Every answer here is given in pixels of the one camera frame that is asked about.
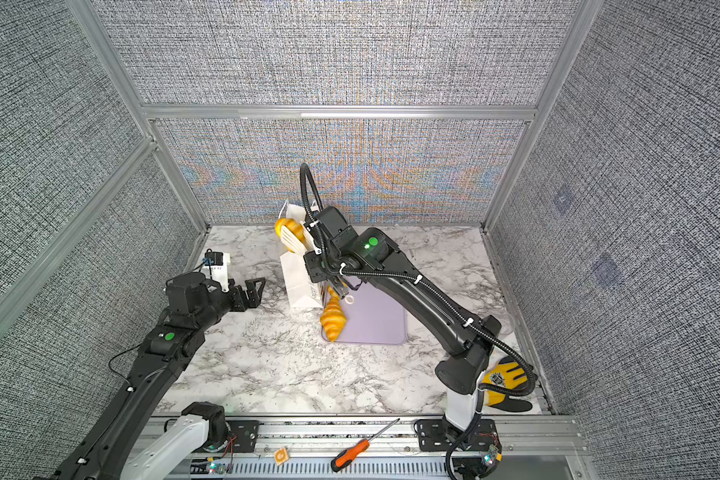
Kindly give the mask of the long striped croissant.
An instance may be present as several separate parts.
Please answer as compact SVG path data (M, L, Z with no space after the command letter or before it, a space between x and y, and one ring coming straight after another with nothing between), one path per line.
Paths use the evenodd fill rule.
M341 307L340 297L332 288L326 288L327 302L320 316L320 324L329 342L335 342L343 332L347 317Z

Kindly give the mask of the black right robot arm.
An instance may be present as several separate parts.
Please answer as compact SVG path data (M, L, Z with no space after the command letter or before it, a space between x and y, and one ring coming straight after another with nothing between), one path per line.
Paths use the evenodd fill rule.
M501 326L495 317L480 317L446 295L382 230L370 227L359 233L338 209L325 206L306 163L300 166L299 183L307 207L304 227L315 245L304 255L310 281L328 282L345 295L358 288L348 279L357 278L384 292L426 327L448 354L435 374L447 389L445 420L452 427L468 428L482 410L487 391L513 398L533 393L538 379L534 367L499 339ZM523 370L525 381L518 387L483 381L495 349Z

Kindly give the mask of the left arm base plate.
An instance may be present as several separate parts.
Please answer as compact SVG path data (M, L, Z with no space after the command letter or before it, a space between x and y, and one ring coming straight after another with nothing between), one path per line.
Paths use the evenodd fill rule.
M226 432L212 443L195 450L197 454L220 457L222 454L253 453L261 423L257 420L227 420Z

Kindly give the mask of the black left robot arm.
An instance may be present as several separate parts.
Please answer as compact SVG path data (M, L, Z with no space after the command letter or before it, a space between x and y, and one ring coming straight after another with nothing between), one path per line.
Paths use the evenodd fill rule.
M222 285L199 271L166 281L168 306L135 346L124 383L89 433L49 476L51 479L119 479L129 454L163 396L205 342L206 331L229 312L261 304L266 279Z

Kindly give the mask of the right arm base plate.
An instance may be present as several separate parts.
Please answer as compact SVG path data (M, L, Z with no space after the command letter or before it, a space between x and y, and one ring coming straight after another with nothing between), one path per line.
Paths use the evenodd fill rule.
M414 432L422 452L446 452L462 434L444 417L417 420ZM491 449L501 452L502 445L495 422L487 417L481 417L477 426L457 444L458 451L488 452Z

